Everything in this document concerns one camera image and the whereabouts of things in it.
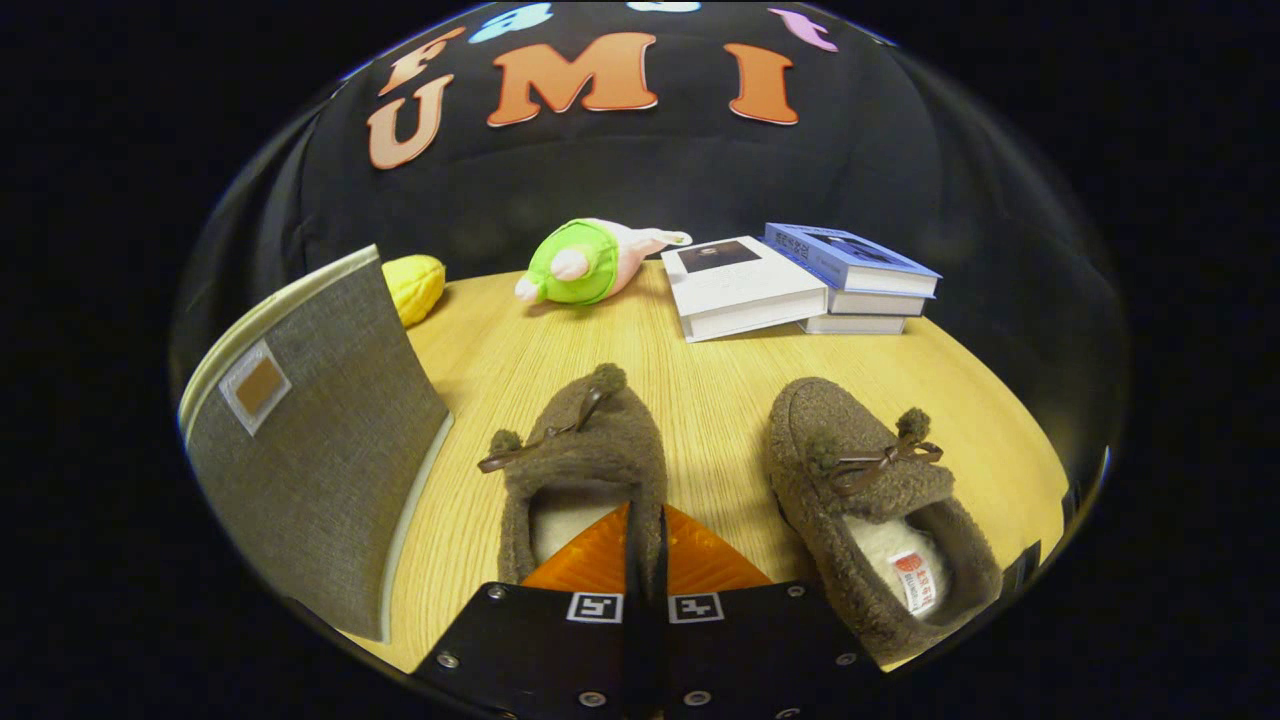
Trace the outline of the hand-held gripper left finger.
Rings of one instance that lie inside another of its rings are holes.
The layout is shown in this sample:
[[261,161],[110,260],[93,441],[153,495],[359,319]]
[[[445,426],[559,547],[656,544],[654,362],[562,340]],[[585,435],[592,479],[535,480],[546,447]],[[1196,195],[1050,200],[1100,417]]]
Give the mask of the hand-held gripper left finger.
[[628,505],[527,583],[481,585],[413,670],[479,719],[640,719],[646,597]]

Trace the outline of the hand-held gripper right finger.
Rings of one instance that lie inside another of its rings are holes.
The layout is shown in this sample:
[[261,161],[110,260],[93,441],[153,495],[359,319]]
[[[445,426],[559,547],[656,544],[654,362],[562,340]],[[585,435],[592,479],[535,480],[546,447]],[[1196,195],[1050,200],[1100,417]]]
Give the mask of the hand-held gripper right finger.
[[884,684],[812,582],[773,583],[666,506],[659,653],[666,719],[851,719]]

